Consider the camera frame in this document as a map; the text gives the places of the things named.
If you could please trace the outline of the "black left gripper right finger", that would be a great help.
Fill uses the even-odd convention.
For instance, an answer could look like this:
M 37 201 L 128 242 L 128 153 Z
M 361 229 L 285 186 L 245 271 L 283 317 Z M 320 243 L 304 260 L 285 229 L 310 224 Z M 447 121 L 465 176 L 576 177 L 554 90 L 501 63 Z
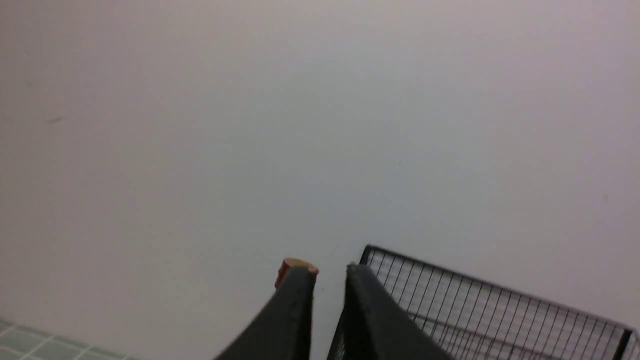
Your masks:
M 329 360 L 450 360 L 363 264 L 346 267 L 343 310 Z

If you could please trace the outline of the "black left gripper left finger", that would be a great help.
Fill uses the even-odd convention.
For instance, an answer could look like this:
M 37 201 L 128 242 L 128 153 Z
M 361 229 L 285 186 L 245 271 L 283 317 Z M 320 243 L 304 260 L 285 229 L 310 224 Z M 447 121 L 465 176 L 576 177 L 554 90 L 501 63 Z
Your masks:
M 308 360 L 317 275 L 314 265 L 281 265 L 272 297 L 217 360 Z

